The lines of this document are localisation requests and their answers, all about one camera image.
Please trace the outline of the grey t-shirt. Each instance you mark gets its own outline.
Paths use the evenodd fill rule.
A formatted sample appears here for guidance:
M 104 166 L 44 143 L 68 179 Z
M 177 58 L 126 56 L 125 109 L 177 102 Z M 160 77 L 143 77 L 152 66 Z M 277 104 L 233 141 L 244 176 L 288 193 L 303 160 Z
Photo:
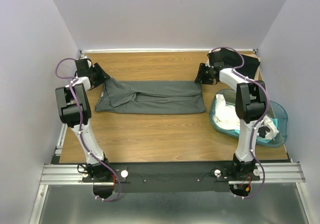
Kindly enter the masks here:
M 190 80 L 118 81 L 102 86 L 96 112 L 188 115 L 206 111 L 202 85 Z

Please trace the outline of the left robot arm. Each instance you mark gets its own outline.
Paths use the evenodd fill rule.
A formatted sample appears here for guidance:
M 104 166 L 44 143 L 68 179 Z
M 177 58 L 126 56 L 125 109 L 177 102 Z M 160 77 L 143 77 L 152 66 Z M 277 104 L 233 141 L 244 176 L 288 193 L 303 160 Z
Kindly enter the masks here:
M 65 58 L 59 64 L 69 60 L 74 61 L 76 73 L 68 78 L 69 84 L 55 89 L 59 118 L 73 131 L 84 151 L 86 165 L 81 173 L 107 182 L 112 177 L 112 171 L 91 127 L 92 110 L 87 91 L 102 85 L 110 76 L 88 57 Z

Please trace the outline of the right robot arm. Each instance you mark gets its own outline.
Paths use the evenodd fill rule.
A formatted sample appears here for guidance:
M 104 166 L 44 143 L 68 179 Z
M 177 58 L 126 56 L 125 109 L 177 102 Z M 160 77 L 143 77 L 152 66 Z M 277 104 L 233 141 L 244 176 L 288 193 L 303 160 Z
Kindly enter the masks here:
M 235 49 L 228 50 L 237 54 L 241 64 L 231 66 L 222 61 L 215 61 L 214 55 L 226 47 L 213 48 L 208 54 L 208 61 L 198 68 L 195 83 L 212 85 L 221 82 L 235 91 L 235 112 L 240 120 L 238 145 L 228 173 L 241 180 L 253 173 L 256 164 L 256 140 L 258 130 L 270 108 L 270 98 L 263 81 L 255 81 L 238 72 L 245 64 L 244 57 Z

